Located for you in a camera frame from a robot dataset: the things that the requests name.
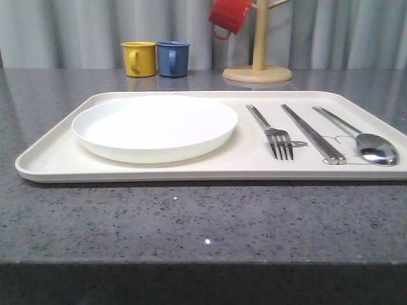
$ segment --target white tray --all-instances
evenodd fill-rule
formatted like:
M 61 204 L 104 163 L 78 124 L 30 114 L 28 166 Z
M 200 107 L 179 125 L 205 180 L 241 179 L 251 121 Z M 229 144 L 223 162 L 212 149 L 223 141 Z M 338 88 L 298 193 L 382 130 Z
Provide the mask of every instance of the white tray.
M 173 163 L 121 163 L 88 152 L 71 130 L 81 111 L 117 98 L 143 95 L 186 95 L 212 98 L 232 107 L 238 124 L 219 149 Z M 276 162 L 259 123 L 247 110 L 255 105 L 273 127 L 292 140 L 308 142 L 281 109 L 287 104 L 347 157 L 346 165 L 329 165 L 310 144 L 294 148 L 294 162 Z M 354 139 L 312 106 L 325 107 L 358 129 L 381 135 L 400 152 L 397 166 L 372 165 L 358 157 Z M 19 174 L 36 182 L 114 182 L 152 180 L 404 180 L 407 179 L 407 136 L 340 95 L 321 91 L 171 91 L 111 92 L 94 95 L 41 137 L 16 160 Z

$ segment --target red mug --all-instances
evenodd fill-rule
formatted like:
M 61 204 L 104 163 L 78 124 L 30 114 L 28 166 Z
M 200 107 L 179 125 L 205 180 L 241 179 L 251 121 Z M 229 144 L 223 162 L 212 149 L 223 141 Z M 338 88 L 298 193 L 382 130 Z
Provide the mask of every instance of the red mug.
M 209 21 L 212 22 L 212 31 L 215 37 L 227 40 L 231 33 L 236 35 L 246 19 L 251 4 L 251 0 L 215 0 L 209 14 Z M 222 37 L 216 34 L 215 25 L 228 30 L 228 35 Z

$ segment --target mug handle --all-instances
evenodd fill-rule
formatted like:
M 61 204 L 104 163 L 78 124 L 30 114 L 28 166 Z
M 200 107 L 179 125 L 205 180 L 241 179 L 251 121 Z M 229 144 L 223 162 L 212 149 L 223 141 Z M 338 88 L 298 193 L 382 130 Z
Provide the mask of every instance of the mug handle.
M 223 37 L 223 36 L 219 36 L 218 34 L 216 34 L 215 32 L 215 24 L 212 24 L 212 32 L 214 33 L 215 37 L 220 39 L 220 40 L 228 40 L 230 37 L 231 32 L 229 31 L 228 35 Z
M 128 57 L 130 59 L 130 68 L 136 73 L 140 73 L 140 70 L 137 68 L 137 57 L 138 57 L 138 52 L 136 50 L 133 50 L 128 54 Z
M 170 73 L 175 74 L 177 69 L 177 53 L 174 50 L 170 50 Z

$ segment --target wooden pole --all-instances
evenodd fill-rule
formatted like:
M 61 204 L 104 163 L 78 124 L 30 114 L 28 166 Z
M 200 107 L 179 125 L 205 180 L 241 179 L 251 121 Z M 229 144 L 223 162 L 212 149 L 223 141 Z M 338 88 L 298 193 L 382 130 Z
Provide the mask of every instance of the wooden pole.
M 256 31 L 253 46 L 253 71 L 265 69 L 268 0 L 257 0 Z

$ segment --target fork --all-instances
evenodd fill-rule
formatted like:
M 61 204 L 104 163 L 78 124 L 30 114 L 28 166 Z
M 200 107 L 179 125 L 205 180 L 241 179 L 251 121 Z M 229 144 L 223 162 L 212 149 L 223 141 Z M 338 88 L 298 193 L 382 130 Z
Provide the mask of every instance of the fork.
M 265 117 L 253 105 L 246 105 L 246 107 L 260 120 L 275 160 L 277 162 L 294 161 L 293 144 L 288 133 L 285 130 L 272 128 Z

